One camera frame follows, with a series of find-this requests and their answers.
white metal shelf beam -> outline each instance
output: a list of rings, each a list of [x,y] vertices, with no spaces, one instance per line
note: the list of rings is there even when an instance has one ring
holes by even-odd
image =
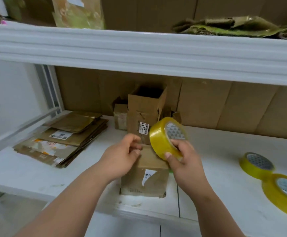
[[[287,85],[287,40],[0,25],[0,59]]]

roll of packing tape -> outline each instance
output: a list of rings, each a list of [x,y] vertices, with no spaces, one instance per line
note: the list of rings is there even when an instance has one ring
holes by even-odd
[[[176,158],[181,158],[181,152],[174,147],[171,139],[186,140],[187,136],[181,124],[170,117],[165,117],[150,129],[150,143],[156,154],[165,160],[164,154],[170,152]]]
[[[275,169],[267,158],[252,152],[244,154],[239,163],[244,172],[261,180],[268,178]]]
[[[262,189],[265,196],[278,207],[287,213],[287,176],[273,174],[262,181]]]

white label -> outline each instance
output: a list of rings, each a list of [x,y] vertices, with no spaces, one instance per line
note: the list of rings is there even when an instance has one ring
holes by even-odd
[[[58,157],[58,158],[55,158],[53,161],[55,163],[61,163],[63,160],[64,160],[63,158]]]
[[[69,3],[80,6],[80,7],[84,7],[84,3],[82,2],[82,0],[67,0]]]
[[[144,183],[146,183],[147,179],[153,176],[153,174],[156,172],[157,172],[156,170],[146,170],[144,173],[144,177],[142,179],[142,186],[144,186]]]
[[[139,124],[139,133],[147,135],[149,131],[149,124],[140,122]]]
[[[56,139],[61,139],[61,140],[66,140],[69,138],[73,133],[67,132],[67,131],[56,131],[50,137],[56,138]]]

lower shelf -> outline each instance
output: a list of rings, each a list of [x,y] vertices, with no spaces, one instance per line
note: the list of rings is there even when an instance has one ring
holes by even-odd
[[[11,147],[5,148],[0,152],[0,191],[52,201],[82,171],[96,163],[108,146],[126,134],[114,128],[112,117],[106,118],[110,120],[108,129],[64,169],[16,153]],[[197,127],[185,129],[202,157],[210,184],[245,235],[287,236],[287,214],[268,201],[262,192],[261,181],[243,172],[238,163],[245,152],[256,152],[271,160],[277,173],[287,175],[287,139]],[[99,200],[97,211],[197,229],[195,207],[180,188],[177,191],[172,174],[164,199],[124,196],[119,194],[119,188],[119,181],[109,184]]]

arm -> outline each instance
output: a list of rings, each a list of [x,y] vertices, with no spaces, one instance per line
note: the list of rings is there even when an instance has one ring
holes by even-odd
[[[208,183],[200,156],[188,141],[172,140],[183,154],[181,162],[166,153],[179,187],[192,199],[203,237],[245,237]]]
[[[140,154],[140,137],[127,134],[79,175],[15,237],[82,237],[107,184],[125,175]]]

